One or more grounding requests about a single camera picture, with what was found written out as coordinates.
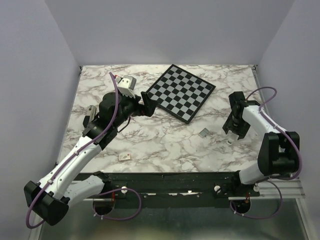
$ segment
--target gray wall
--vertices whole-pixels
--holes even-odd
[[[0,239],[26,240],[24,185],[55,164],[79,67],[43,0],[0,7]]]
[[[296,0],[258,66],[261,85],[278,89],[271,115],[300,135],[301,181],[320,236],[320,1]]]
[[[46,0],[75,59],[257,64],[293,0]]]

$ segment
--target screw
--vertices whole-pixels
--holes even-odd
[[[214,187],[214,191],[215,191],[217,194],[219,194],[219,193],[221,192],[221,187],[218,186],[218,185],[216,185],[216,186]]]

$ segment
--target checkered board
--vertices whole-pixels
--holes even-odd
[[[146,91],[158,107],[189,124],[216,86],[171,65]]]

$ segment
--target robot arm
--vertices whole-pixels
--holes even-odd
[[[222,127],[224,132],[227,134],[228,131],[232,131],[240,140],[252,126],[263,138],[257,162],[239,172],[241,183],[249,185],[272,175],[288,175],[296,172],[299,169],[298,155],[285,136],[274,126],[286,132],[298,148],[299,135],[278,126],[263,112],[268,119],[266,120],[260,113],[260,104],[255,100],[246,100],[242,91],[232,93],[229,101],[231,113]]]
[[[130,76],[117,77],[119,103],[118,111],[112,126],[100,136],[110,123],[115,109],[115,92],[104,95],[99,104],[99,113],[87,124],[82,136],[71,152],[45,177],[37,183],[29,181],[24,187],[24,194],[28,207],[36,196],[43,191],[35,202],[33,211],[36,212],[51,226],[57,224],[67,213],[69,207],[90,196],[101,193],[105,179],[93,174],[79,183],[71,185],[75,177],[86,164],[99,154],[117,136],[118,127],[130,116],[151,117],[156,109],[157,102],[151,100],[147,93],[141,92],[144,104],[140,104],[141,97],[134,95],[136,79]],[[82,151],[78,150],[87,145],[97,136],[95,142],[89,144]]]

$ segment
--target white marble table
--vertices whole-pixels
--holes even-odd
[[[170,65],[84,66],[75,96],[60,160],[73,148],[84,127],[89,105],[98,107],[104,94],[114,91],[109,72],[137,78],[135,94],[146,91]],[[247,136],[233,145],[227,144],[222,131],[229,113],[229,94],[245,95],[257,88],[250,66],[179,65],[179,67],[216,86],[213,93],[190,124],[185,124],[157,108],[149,117],[136,116],[129,126],[82,173],[123,172],[213,172],[241,170],[256,161],[261,140],[250,128]],[[253,96],[261,102],[258,94]],[[198,133],[210,133],[201,138]],[[130,153],[131,160],[119,161],[119,153]]]

